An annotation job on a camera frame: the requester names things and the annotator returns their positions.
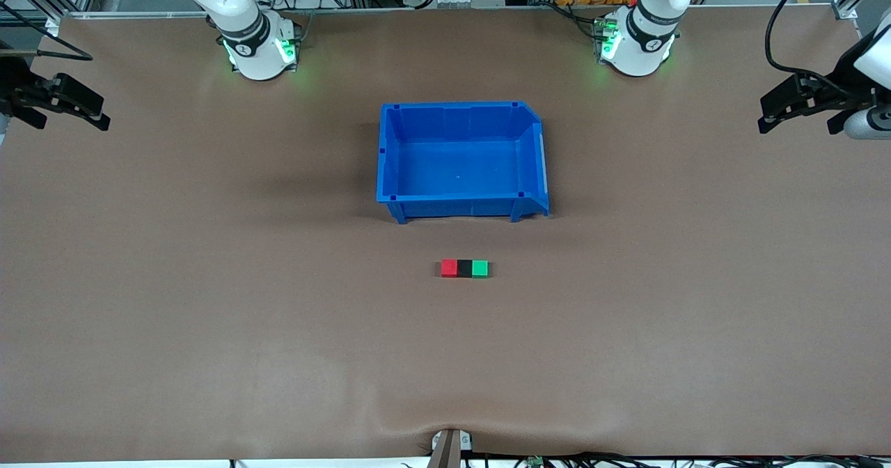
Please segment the brown table mat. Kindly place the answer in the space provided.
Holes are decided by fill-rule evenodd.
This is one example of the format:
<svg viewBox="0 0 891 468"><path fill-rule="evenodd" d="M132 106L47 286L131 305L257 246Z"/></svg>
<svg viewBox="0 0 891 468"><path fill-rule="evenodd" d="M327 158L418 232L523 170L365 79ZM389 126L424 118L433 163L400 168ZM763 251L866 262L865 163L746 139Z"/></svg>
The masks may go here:
<svg viewBox="0 0 891 468"><path fill-rule="evenodd" d="M70 19L106 99L0 147L0 462L891 454L891 141L760 135L768 8L620 77L544 9L318 15L233 74L200 18ZM519 100L551 216L376 202L381 106ZM488 278L443 278L444 258Z"/></svg>

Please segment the blue plastic storage bin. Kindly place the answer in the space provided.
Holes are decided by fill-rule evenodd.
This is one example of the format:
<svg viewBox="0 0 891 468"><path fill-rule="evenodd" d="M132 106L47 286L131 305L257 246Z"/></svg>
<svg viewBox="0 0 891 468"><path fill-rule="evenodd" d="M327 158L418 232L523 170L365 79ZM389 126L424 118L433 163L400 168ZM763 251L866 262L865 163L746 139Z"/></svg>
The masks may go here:
<svg viewBox="0 0 891 468"><path fill-rule="evenodd" d="M412 219L550 214L544 128L522 101L387 103L376 200Z"/></svg>

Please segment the metal clamp bracket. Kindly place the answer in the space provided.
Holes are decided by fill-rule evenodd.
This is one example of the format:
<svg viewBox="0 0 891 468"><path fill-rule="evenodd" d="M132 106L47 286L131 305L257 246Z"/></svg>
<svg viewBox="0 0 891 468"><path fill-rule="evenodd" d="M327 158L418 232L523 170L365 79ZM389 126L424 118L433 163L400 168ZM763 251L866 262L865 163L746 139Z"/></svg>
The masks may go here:
<svg viewBox="0 0 891 468"><path fill-rule="evenodd" d="M468 431L437 431L432 438L432 454L426 468L471 468L464 455L472 453L472 449L472 434Z"/></svg>

